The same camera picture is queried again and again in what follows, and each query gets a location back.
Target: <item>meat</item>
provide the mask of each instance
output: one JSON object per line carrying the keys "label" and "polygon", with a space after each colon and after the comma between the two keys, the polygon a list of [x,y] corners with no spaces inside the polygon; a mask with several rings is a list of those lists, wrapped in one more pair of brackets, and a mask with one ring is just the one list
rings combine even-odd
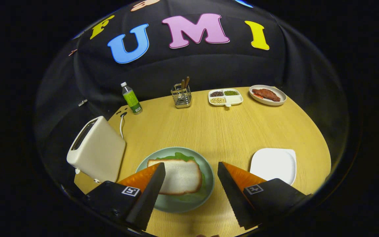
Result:
{"label": "meat", "polygon": [[280,98],[274,92],[268,89],[259,89],[259,90],[253,89],[252,93],[262,96],[266,99],[271,99],[272,101],[276,101],[276,102],[280,101]]}

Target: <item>metal utensil caddy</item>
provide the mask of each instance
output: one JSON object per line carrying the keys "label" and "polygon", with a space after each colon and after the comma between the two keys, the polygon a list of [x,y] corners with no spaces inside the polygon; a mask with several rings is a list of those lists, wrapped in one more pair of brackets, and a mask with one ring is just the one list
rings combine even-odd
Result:
{"label": "metal utensil caddy", "polygon": [[172,98],[177,108],[185,108],[191,106],[192,96],[189,85],[187,85],[186,88],[182,88],[181,83],[175,84],[170,92],[172,93]]}

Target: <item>beans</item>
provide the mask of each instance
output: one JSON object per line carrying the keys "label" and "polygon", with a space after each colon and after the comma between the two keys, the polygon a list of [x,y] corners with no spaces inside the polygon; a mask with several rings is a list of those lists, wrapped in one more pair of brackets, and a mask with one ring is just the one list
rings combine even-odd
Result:
{"label": "beans", "polygon": [[210,94],[210,97],[223,96],[223,92],[213,92]]}
{"label": "beans", "polygon": [[235,91],[225,91],[224,94],[225,95],[238,95],[238,92],[235,92]]}
{"label": "beans", "polygon": [[226,101],[223,98],[212,98],[210,102],[213,104],[224,104]]}

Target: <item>white plate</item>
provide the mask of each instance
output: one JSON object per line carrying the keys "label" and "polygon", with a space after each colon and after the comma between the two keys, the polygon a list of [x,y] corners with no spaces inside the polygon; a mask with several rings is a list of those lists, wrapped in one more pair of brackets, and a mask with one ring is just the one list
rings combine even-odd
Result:
{"label": "white plate", "polygon": [[[268,90],[271,90],[272,92],[274,92],[276,94],[276,96],[280,97],[280,101],[279,102],[276,102],[276,101],[272,101],[271,99],[261,99],[260,97],[257,97],[256,95],[254,95],[254,93],[252,93],[252,90],[253,89],[268,89]],[[249,93],[250,95],[258,102],[261,102],[265,105],[274,105],[274,106],[277,106],[277,105],[282,105],[284,104],[284,102],[286,101],[287,99],[287,96],[279,89],[277,88],[274,88],[274,87],[269,87],[269,86],[265,86],[265,85],[254,85],[252,87],[249,88]]]}
{"label": "white plate", "polygon": [[267,181],[279,178],[292,185],[296,178],[296,153],[291,149],[258,150],[252,157],[249,172]]}
{"label": "white plate", "polygon": [[[238,95],[224,95],[225,91],[233,91],[233,92],[238,93]],[[213,92],[222,92],[223,96],[213,96],[213,97],[211,97],[210,95]],[[230,107],[232,105],[239,105],[243,101],[241,93],[239,93],[238,90],[231,89],[231,88],[211,90],[211,91],[209,91],[208,98],[209,98],[209,103],[212,104],[212,105],[214,105],[214,106],[223,106],[223,105],[225,105],[226,107]],[[225,100],[225,103],[214,104],[214,103],[212,103],[210,101],[213,98],[222,98],[222,99]]]}

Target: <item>power cord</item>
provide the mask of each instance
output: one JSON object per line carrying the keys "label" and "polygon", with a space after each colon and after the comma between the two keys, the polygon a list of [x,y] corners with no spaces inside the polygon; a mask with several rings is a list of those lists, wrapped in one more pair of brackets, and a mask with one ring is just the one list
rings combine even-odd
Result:
{"label": "power cord", "polygon": [[121,123],[119,124],[119,132],[121,133],[122,139],[124,139],[124,135],[122,134],[122,120],[124,119],[126,112],[121,114]]}

